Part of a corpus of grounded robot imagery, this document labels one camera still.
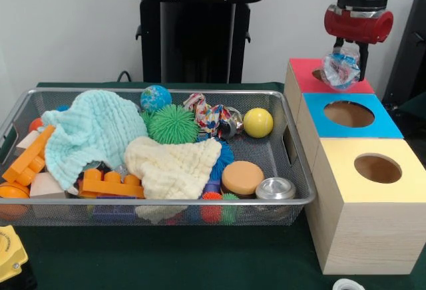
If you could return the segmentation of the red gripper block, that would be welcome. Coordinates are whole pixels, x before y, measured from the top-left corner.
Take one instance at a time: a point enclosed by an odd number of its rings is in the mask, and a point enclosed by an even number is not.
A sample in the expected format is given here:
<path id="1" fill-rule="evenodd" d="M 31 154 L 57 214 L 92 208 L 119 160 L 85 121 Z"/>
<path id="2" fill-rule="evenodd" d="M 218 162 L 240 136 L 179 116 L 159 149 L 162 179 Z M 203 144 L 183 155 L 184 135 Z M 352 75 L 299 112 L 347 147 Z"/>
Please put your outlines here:
<path id="1" fill-rule="evenodd" d="M 340 53 L 344 39 L 358 42 L 359 81 L 365 78 L 369 56 L 368 44 L 382 43 L 389 36 L 393 26 L 393 13 L 386 9 L 379 11 L 349 11 L 337 5 L 330 5 L 324 16 L 325 30 L 335 36 L 335 53 Z"/>

